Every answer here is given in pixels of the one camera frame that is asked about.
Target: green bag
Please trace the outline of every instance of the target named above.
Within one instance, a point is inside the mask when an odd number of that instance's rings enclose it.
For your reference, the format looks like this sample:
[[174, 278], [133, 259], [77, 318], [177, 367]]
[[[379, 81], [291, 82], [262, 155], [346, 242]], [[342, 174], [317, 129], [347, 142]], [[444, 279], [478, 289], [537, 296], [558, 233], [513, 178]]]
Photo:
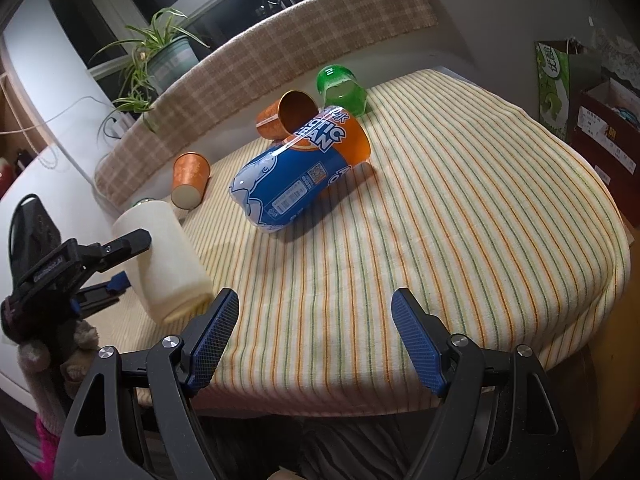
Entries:
[[540, 116], [538, 121], [564, 142], [578, 120], [580, 93], [598, 85], [600, 57], [575, 40], [536, 43]]

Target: blue gripper pad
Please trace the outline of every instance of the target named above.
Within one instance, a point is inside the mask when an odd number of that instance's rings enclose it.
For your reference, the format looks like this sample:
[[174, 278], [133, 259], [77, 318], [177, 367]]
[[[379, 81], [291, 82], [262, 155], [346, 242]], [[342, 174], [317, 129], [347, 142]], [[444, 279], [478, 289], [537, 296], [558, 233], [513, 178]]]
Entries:
[[129, 288], [131, 284], [129, 283], [129, 278], [127, 274], [124, 272], [119, 272], [111, 277], [109, 283], [107, 284], [107, 290], [109, 292], [121, 292], [127, 288]]
[[410, 299], [402, 293], [402, 290], [396, 290], [391, 297], [391, 316], [415, 371], [418, 373], [420, 382], [434, 394], [441, 397], [446, 392], [447, 381], [442, 375], [440, 352], [436, 344], [427, 335], [409, 301], [413, 300], [415, 305], [422, 310], [420, 304], [415, 301], [415, 298], [407, 289], [404, 290], [408, 292]]
[[238, 295], [231, 290], [191, 351], [190, 373], [184, 386], [192, 395], [211, 382], [213, 372], [238, 321], [238, 313]]

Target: white cylinder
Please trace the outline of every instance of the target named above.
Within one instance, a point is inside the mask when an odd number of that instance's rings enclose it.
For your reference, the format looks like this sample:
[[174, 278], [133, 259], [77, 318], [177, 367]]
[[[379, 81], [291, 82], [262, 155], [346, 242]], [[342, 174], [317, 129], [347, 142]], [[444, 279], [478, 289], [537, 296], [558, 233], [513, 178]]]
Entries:
[[151, 248], [124, 267], [151, 319], [169, 323], [212, 299], [212, 281], [167, 202], [153, 200], [129, 209], [113, 224], [113, 236], [135, 229], [149, 231]]

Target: black bag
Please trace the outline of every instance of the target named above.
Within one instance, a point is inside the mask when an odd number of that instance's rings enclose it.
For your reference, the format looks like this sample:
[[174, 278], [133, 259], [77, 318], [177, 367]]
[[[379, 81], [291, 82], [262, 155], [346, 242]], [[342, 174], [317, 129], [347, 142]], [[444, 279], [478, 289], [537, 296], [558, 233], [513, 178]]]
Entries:
[[60, 231], [35, 194], [15, 208], [9, 227], [9, 263], [14, 288], [25, 273], [60, 245]]

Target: white cable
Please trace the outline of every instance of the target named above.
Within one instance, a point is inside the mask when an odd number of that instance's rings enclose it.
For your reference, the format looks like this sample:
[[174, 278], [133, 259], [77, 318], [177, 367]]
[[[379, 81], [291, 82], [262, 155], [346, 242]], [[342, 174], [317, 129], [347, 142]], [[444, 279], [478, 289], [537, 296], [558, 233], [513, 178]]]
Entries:
[[[34, 130], [34, 129], [40, 127], [40, 126], [44, 126], [45, 124], [50, 123], [51, 121], [57, 119], [58, 117], [60, 117], [60, 115], [64, 114], [66, 111], [71, 110], [71, 108], [76, 106], [83, 99], [92, 99], [93, 101], [96, 101], [97, 103], [100, 103], [100, 104], [103, 104], [103, 105], [107, 104], [107, 103], [105, 103], [103, 101], [100, 101], [100, 99], [96, 99], [95, 97], [92, 97], [91, 95], [86, 95], [84, 97], [81, 97], [81, 98], [77, 99], [75, 102], [70, 104], [68, 107], [66, 107], [64, 110], [62, 110], [59, 114], [57, 114], [57, 115], [53, 116], [52, 118], [50, 118], [48, 121], [44, 121], [43, 123], [36, 124], [35, 126], [30, 126], [29, 128], [24, 128], [22, 126], [22, 123], [20, 122], [20, 119], [18, 118], [18, 115], [15, 112], [14, 107], [11, 104], [11, 101], [9, 100], [9, 96], [7, 95], [6, 89], [4, 88], [4, 79], [5, 78], [7, 78], [7, 73], [6, 72], [0, 74], [0, 88], [2, 88], [2, 92], [4, 93], [4, 96], [6, 97], [7, 104], [9, 105], [9, 108], [11, 108], [11, 112], [13, 113], [13, 115], [15, 117], [15, 120], [17, 121], [18, 126], [20, 126], [21, 129], [20, 130], [15, 130], [13, 132], [0, 132], [0, 135], [23, 134], [24, 137], [27, 139], [27, 142], [31, 146], [31, 149], [38, 155], [37, 159], [48, 170], [53, 170], [57, 166], [57, 164], [58, 164], [58, 155], [56, 154], [56, 152], [54, 150], [51, 150], [51, 153], [53, 153], [53, 156], [55, 158], [55, 163], [53, 164], [53, 166], [50, 166], [51, 163], [49, 161], [44, 160], [43, 156], [40, 154], [40, 152], [38, 150], [36, 150], [36, 148], [32, 144], [31, 139], [27, 136], [26, 132], [29, 131], [29, 130]], [[103, 201], [106, 201], [106, 203], [108, 204], [108, 206], [112, 210], [112, 212], [115, 212], [116, 216], [120, 216], [122, 214], [122, 210], [119, 209], [113, 202], [111, 202], [111, 200], [106, 195], [104, 195], [103, 193], [100, 192], [100, 190], [95, 185], [94, 179], [90, 178], [89, 175], [87, 175], [86, 172], [76, 162], [76, 160], [73, 157], [71, 157], [71, 154], [66, 150], [66, 148], [58, 140], [58, 138], [55, 136], [55, 134], [51, 130], [48, 131], [48, 134], [53, 138], [54, 143], [60, 149], [60, 151], [63, 153], [63, 155], [66, 156], [68, 161], [73, 165], [74, 168], [76, 168], [76, 170], [78, 170], [78, 173], [80, 173], [80, 175], [82, 175], [82, 177], [88, 182], [89, 186], [91, 186], [92, 191], [94, 193], [94, 196], [96, 196], [96, 198], [100, 198]], [[95, 171], [97, 171], [97, 168], [100, 166], [100, 163], [104, 160], [104, 158], [107, 155], [109, 155], [109, 153], [103, 155], [100, 158], [100, 160], [98, 161], [98, 164], [95, 165], [94, 176], [95, 176]]]
[[6, 87], [4, 86], [4, 80], [7, 78], [7, 76], [8, 75], [6, 72], [0, 74], [0, 88], [2, 89], [2, 94], [4, 94], [4, 98], [6, 99], [6, 103], [9, 105], [9, 109], [11, 110], [11, 113], [14, 115], [15, 121], [18, 123], [18, 126], [20, 126], [20, 132], [16, 132], [16, 133], [22, 133], [24, 138], [27, 139], [29, 146], [31, 147], [33, 152], [36, 154], [36, 158], [40, 161], [40, 164], [42, 164], [48, 170], [53, 170], [58, 165], [58, 154], [55, 151], [51, 150], [54, 160], [53, 162], [49, 162], [40, 154], [40, 152], [33, 145], [33, 142], [31, 142], [31, 139], [27, 135], [27, 130], [25, 129], [24, 126], [22, 126], [22, 121], [20, 120], [20, 117], [18, 117], [18, 114], [15, 111], [14, 105], [12, 104], [11, 99], [9, 99], [9, 94], [6, 91]]
[[40, 124], [36, 124], [35, 126], [29, 126], [28, 128], [25, 128], [23, 130], [14, 130], [12, 132], [0, 132], [0, 135], [8, 135], [8, 134], [23, 134], [24, 132], [28, 132], [29, 130], [35, 130], [36, 128], [39, 128], [41, 126], [44, 126], [47, 123], [50, 123], [51, 121], [56, 120], [58, 117], [60, 117], [60, 115], [64, 114], [65, 112], [71, 110], [71, 108], [73, 108], [74, 106], [76, 106], [80, 101], [82, 101], [83, 99], [91, 99], [101, 105], [107, 105], [113, 108], [113, 105], [111, 104], [107, 104], [104, 101], [100, 101], [100, 99], [96, 99], [95, 97], [91, 96], [91, 95], [85, 95], [84, 97], [81, 97], [79, 99], [76, 99], [76, 101], [74, 101], [73, 103], [71, 103], [68, 107], [66, 107], [64, 110], [62, 110], [59, 114], [54, 115], [52, 118], [50, 118], [48, 121], [44, 121], [43, 123]]

